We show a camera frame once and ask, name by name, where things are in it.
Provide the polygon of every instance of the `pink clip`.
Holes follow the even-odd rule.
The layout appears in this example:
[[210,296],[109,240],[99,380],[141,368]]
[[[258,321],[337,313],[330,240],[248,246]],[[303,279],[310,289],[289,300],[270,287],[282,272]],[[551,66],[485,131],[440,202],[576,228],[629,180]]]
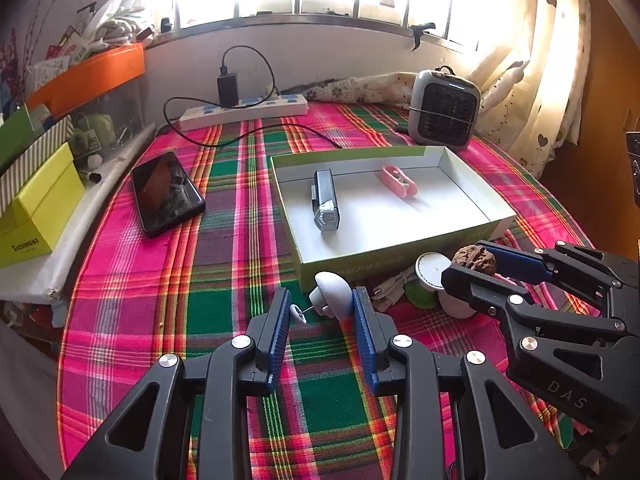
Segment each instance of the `pink clip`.
[[383,166],[380,173],[382,184],[387,186],[396,196],[404,198],[418,193],[418,186],[397,166]]

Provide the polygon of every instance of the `smartphone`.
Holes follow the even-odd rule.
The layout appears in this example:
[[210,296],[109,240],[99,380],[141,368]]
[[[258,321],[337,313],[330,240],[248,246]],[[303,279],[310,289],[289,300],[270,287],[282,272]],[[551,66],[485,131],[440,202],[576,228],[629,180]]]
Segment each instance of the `smartphone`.
[[164,153],[131,171],[142,230],[158,236],[205,209],[205,202],[174,152]]

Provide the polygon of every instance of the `orange storage box lid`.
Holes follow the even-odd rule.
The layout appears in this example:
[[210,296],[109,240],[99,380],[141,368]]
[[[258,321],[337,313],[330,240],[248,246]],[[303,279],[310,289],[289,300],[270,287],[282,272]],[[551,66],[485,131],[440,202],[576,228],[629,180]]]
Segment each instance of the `orange storage box lid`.
[[27,98],[30,109],[44,104],[56,118],[145,73],[141,43],[121,46],[78,63]]

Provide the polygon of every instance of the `white power strip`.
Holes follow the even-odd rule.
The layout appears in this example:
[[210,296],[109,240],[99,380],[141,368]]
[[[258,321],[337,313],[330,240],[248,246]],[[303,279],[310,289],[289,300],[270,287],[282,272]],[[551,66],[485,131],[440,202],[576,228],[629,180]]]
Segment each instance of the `white power strip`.
[[[242,99],[238,106],[257,103],[261,98]],[[267,119],[292,115],[305,115],[308,110],[303,95],[273,96],[257,106],[250,108],[221,108],[216,105],[206,105],[190,108],[180,117],[182,131],[206,128],[214,124],[237,123],[254,119]]]

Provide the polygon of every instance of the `tablecloth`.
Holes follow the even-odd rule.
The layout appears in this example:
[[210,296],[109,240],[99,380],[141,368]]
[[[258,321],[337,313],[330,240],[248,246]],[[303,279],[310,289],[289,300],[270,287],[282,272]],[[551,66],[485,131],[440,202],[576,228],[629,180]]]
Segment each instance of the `tablecloth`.
[[[227,148],[200,148],[172,133],[151,144],[141,162],[173,150],[206,197],[207,210],[149,240],[128,177],[111,200],[74,288],[61,346],[58,430],[65,464],[163,353],[199,356],[244,333],[251,317],[268,309],[279,286],[290,288],[298,305],[308,304],[272,195],[269,157],[333,148],[296,125],[357,148],[410,143],[394,132],[406,120],[405,112],[389,107],[310,104],[305,116],[190,132],[200,142],[216,143],[260,124],[280,124]],[[589,245],[554,197],[495,146],[474,138],[460,156],[518,213],[500,243],[523,250],[551,247],[556,240]],[[530,291],[547,308],[590,313],[552,286]],[[498,369],[506,368],[504,340],[493,319],[455,320],[439,308],[418,310],[406,300],[387,313],[401,333],[434,351],[461,356],[479,349]],[[388,479],[394,398],[368,393],[349,322],[314,314],[310,320],[308,327],[289,332],[274,395],[248,399],[253,478]],[[556,410],[523,395],[559,439]],[[450,461],[452,427],[444,396],[442,413]]]

